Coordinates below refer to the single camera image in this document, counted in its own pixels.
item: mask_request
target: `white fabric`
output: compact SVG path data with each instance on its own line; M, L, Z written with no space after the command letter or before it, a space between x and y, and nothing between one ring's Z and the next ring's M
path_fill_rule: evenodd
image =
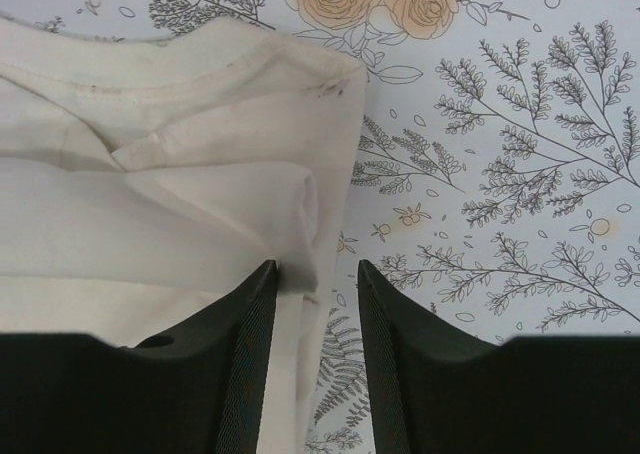
M0 20L0 330L132 345L275 258L259 452L302 452L365 83L229 19L136 44Z

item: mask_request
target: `table surface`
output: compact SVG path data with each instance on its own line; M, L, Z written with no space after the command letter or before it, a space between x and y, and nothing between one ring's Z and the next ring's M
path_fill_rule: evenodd
M173 37L231 15L367 65L306 444L335 454L374 452L359 259L489 342L640 332L639 9L640 0L0 0L5 17L104 42Z

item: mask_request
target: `white garment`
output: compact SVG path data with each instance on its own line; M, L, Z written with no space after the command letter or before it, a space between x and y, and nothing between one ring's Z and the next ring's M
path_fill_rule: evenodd
M302 452L365 83L229 19L134 44L0 20L0 330L133 345L275 258L259 452Z

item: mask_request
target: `patterned background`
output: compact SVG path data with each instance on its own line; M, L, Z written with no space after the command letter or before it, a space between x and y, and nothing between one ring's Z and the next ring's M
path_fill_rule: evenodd
M355 273L489 342L640 332L640 0L0 0L157 40L216 16L361 59L368 107L306 450L374 452Z

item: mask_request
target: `floral tablecloth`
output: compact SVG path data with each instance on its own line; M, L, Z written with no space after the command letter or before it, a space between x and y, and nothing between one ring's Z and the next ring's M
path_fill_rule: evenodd
M0 13L104 42L233 16L367 65L308 452L375 450L361 258L490 342L640 332L640 0L0 0Z

